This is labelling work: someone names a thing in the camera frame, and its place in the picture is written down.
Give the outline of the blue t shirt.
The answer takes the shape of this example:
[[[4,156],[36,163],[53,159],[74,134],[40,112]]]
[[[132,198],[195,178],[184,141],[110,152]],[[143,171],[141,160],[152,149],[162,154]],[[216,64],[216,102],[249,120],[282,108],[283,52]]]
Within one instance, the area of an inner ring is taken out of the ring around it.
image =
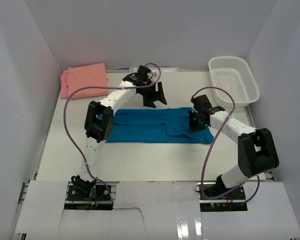
[[[190,107],[119,109],[109,143],[204,144],[213,142],[208,128],[189,131]]]

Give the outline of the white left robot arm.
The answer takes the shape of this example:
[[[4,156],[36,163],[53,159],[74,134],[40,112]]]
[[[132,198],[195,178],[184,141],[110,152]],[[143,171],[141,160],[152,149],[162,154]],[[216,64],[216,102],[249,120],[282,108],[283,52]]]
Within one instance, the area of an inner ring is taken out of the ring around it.
[[[97,86],[82,87],[74,91],[66,100],[63,110],[63,123],[66,134],[71,142],[78,149],[83,157],[83,165],[86,173],[93,181],[81,179],[79,175],[72,176],[71,182],[78,190],[80,196],[86,200],[91,200],[96,196],[96,183],[105,184],[104,181],[96,176],[93,176],[90,166],[93,165],[94,152],[97,151],[100,144],[105,143],[114,131],[114,115],[131,97],[140,94],[143,99],[143,106],[155,108],[155,102],[159,101],[167,104],[164,96],[161,78],[161,70],[158,69],[158,75],[155,75],[148,66],[140,65],[137,72],[126,75],[118,87],[111,87],[113,90],[108,96],[100,101],[91,101],[87,108],[87,113],[84,122],[84,129],[87,140],[87,153],[85,154],[71,137],[66,121],[67,107],[70,99],[78,92],[87,89],[97,89]]]

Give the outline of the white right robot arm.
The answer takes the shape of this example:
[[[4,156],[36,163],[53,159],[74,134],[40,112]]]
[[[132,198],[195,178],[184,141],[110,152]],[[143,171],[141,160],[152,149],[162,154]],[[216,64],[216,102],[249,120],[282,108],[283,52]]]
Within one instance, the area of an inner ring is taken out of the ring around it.
[[[226,200],[247,180],[279,166],[279,157],[269,129],[257,129],[230,117],[224,108],[213,107],[205,94],[192,97],[190,101],[193,104],[188,112],[191,132],[213,127],[237,145],[237,164],[219,175],[215,184],[208,187],[200,185],[203,199]]]

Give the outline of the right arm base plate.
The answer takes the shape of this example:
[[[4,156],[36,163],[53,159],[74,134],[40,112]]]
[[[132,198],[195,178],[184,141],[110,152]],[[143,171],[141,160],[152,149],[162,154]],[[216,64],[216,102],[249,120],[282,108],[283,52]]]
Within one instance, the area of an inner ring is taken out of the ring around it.
[[[194,191],[199,194],[199,205],[202,213],[216,213],[216,212],[246,212],[248,210],[246,201],[246,194],[244,188],[241,186],[219,199],[204,199],[198,184]]]

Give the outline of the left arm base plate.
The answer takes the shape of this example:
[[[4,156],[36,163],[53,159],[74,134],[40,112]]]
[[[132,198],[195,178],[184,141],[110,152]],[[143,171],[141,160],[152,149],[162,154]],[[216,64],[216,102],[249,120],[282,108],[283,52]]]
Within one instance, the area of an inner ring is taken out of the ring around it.
[[[64,209],[65,210],[92,210],[92,211],[111,211],[116,197],[116,187],[103,184],[96,184],[89,193],[84,193],[73,184],[67,188]]]

